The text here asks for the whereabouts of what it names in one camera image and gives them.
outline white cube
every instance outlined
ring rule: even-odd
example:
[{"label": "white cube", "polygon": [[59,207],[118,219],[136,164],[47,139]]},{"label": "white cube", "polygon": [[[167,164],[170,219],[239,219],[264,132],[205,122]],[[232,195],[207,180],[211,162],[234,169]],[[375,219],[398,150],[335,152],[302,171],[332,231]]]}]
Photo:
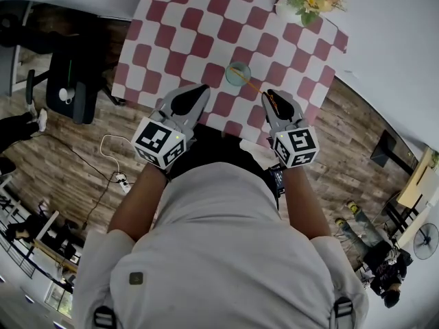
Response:
[{"label": "white cube", "polygon": [[142,159],[161,169],[166,169],[187,149],[183,133],[147,117],[140,122],[131,143]]},{"label": "white cube", "polygon": [[276,133],[273,150],[288,168],[307,165],[320,150],[314,127]]}]

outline black buckle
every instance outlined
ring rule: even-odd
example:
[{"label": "black buckle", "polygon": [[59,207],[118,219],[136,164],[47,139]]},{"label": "black buckle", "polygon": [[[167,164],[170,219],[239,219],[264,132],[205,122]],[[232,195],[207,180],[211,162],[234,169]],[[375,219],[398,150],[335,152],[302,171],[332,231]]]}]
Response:
[{"label": "black buckle", "polygon": [[352,301],[347,297],[341,297],[334,304],[335,318],[345,317],[347,315],[352,315],[354,311],[354,306]]},{"label": "black buckle", "polygon": [[95,310],[93,323],[96,328],[117,329],[116,315],[107,306],[100,306]]}]

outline forearm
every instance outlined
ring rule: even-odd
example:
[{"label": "forearm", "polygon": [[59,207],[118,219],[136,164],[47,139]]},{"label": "forearm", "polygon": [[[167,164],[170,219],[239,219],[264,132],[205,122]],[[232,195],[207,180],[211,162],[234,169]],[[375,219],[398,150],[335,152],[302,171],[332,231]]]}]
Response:
[{"label": "forearm", "polygon": [[122,230],[134,241],[148,233],[165,186],[165,176],[147,164],[112,216],[108,232]]},{"label": "forearm", "polygon": [[308,239],[331,236],[329,224],[305,170],[302,167],[285,170],[283,183],[291,227],[303,233]]}]

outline white vase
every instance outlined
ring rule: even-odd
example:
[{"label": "white vase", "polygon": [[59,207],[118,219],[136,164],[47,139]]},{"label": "white vase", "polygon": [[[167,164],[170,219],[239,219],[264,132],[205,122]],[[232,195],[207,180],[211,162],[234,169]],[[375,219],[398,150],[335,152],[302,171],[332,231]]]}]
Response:
[{"label": "white vase", "polygon": [[288,0],[279,0],[276,4],[276,14],[282,21],[287,23],[297,23],[298,25],[303,26],[302,18],[300,15],[297,15],[297,9],[287,4]]}]

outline checkered tablecloth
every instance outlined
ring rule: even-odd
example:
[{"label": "checkered tablecloth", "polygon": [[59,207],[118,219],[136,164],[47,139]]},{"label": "checkered tablecloth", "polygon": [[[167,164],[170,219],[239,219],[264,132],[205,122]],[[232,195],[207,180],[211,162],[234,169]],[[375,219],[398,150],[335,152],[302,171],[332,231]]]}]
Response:
[{"label": "checkered tablecloth", "polygon": [[141,0],[112,94],[155,107],[175,88],[205,83],[211,98],[200,122],[268,146],[261,95],[225,77],[232,61],[242,61],[256,87],[291,93],[312,123],[348,37],[326,19],[309,28],[280,20],[277,1]]}]

